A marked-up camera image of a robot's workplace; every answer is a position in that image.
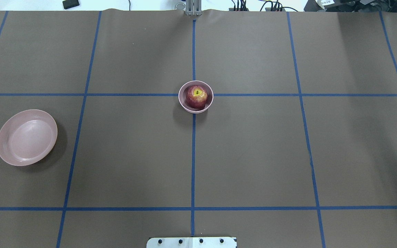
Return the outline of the small black square device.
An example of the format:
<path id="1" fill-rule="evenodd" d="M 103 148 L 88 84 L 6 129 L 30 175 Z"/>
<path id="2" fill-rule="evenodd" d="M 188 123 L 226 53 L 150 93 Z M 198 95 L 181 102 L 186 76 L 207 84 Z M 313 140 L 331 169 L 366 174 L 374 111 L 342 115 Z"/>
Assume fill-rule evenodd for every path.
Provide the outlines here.
<path id="1" fill-rule="evenodd" d="M 62 1 L 63 8 L 65 10 L 78 7 L 80 5 L 79 0 L 63 0 Z"/>

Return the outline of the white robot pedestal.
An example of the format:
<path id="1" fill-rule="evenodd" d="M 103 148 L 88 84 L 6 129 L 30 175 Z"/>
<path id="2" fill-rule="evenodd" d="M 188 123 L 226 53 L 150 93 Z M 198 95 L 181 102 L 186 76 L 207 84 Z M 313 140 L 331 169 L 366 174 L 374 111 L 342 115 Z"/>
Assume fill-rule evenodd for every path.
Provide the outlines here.
<path id="1" fill-rule="evenodd" d="M 236 248 L 235 237 L 155 237 L 147 248 Z"/>

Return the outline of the pink plate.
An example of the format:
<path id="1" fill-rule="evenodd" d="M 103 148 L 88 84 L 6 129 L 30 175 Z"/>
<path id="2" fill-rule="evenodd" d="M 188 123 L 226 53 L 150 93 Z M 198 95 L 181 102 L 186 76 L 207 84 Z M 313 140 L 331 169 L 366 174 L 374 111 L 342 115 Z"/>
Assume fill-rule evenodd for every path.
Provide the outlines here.
<path id="1" fill-rule="evenodd" d="M 49 113 L 38 109 L 19 112 L 0 129 L 0 158 L 9 165 L 32 165 L 50 153 L 57 135 L 57 123 Z"/>

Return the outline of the red apple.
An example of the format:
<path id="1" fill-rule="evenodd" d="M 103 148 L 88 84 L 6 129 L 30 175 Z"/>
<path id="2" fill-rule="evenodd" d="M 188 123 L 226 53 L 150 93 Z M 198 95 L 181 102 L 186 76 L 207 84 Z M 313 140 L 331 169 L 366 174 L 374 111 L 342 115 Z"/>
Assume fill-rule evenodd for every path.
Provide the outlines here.
<path id="1" fill-rule="evenodd" d="M 193 109 L 203 109 L 207 103 L 208 93 L 200 85 L 192 85 L 186 90 L 186 105 Z"/>

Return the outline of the aluminium frame post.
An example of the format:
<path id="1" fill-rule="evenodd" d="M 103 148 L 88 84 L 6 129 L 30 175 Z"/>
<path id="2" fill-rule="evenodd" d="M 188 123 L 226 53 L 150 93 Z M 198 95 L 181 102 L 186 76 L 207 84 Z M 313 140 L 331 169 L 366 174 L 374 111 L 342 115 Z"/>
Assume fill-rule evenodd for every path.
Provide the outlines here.
<path id="1" fill-rule="evenodd" d="M 200 16 L 202 15 L 202 1 L 201 0 L 184 0 L 186 16 Z"/>

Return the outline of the pink bowl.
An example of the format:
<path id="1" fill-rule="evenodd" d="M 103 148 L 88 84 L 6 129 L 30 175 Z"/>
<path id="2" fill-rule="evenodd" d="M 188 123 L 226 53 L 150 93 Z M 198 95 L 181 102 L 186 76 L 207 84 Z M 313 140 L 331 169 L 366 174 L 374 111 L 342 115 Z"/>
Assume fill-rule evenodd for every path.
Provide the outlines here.
<path id="1" fill-rule="evenodd" d="M 179 90 L 178 100 L 189 113 L 203 113 L 214 101 L 214 91 L 203 81 L 193 80 L 185 83 Z"/>

